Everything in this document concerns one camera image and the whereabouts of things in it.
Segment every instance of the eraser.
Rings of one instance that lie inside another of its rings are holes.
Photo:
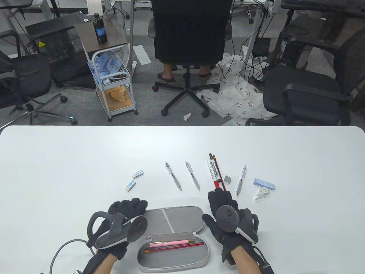
[[[255,186],[267,187],[268,189],[275,190],[275,185],[274,184],[270,184],[268,182],[265,182],[265,181],[262,181],[262,180],[259,180],[259,179],[254,179],[253,184]]]
[[[232,178],[231,178],[231,177],[228,177],[227,175],[224,177],[224,182],[225,182],[226,184],[230,184],[230,183],[231,183],[231,181],[232,181]]]
[[[138,171],[138,172],[136,172],[136,173],[133,173],[132,174],[132,178],[133,179],[135,179],[135,178],[137,178],[137,177],[139,177],[139,176],[141,176],[141,175],[143,175],[144,173],[143,173],[143,170],[140,170],[140,171]]]
[[[128,186],[126,186],[126,191],[127,192],[129,192],[131,189],[132,189],[132,187],[134,187],[134,185],[136,184],[136,182],[135,181],[131,181],[129,184],[128,184]]]

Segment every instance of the blue eraser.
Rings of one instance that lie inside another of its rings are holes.
[[[262,181],[262,180],[259,180],[259,179],[254,179],[253,184],[255,186],[267,187],[268,189],[275,190],[275,185],[274,184],[270,184],[268,182],[265,182],[265,181]]]

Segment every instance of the person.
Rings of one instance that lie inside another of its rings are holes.
[[[210,66],[200,66],[199,79],[207,80],[210,76],[212,76]],[[157,75],[157,78],[168,84],[175,82],[172,65],[164,64],[164,70]]]
[[[208,194],[208,200],[212,215],[215,214],[222,205],[230,205],[238,210],[237,201],[232,199],[232,195],[229,191],[222,189],[216,189]],[[129,213],[128,218],[137,216],[146,211],[147,202],[139,199],[133,199],[131,201],[122,201],[114,203],[112,210],[109,213],[115,212],[116,210],[125,215]],[[235,232],[228,233],[220,229],[213,217],[204,214],[203,221],[207,227],[211,230],[215,239],[222,244],[222,261],[227,260],[230,265],[236,264],[239,274],[261,274],[258,263],[263,262],[262,258],[254,251],[252,244],[246,240],[242,235]],[[95,235],[104,231],[107,222],[102,224],[102,229],[98,229]],[[95,243],[96,239],[91,239],[90,244]],[[114,263],[117,260],[121,260],[127,251],[127,242],[120,243],[111,248],[98,250],[97,254],[89,261],[83,274],[110,274]]]

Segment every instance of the pink pen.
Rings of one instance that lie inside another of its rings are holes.
[[[194,240],[182,240],[182,241],[160,241],[156,243],[150,243],[149,247],[163,247],[163,246],[178,246],[179,244],[190,244],[195,242]]]

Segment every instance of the slipper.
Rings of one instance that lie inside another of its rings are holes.
[[[208,80],[210,78],[210,76],[212,76],[212,73],[207,73],[207,74],[204,74],[204,75],[201,75],[201,74],[198,74],[198,77],[200,80]]]
[[[173,82],[175,82],[175,79],[165,79],[162,77],[162,72],[160,72],[158,75],[157,75],[157,78],[159,80],[161,80],[162,82],[166,83],[166,84],[172,84]]]

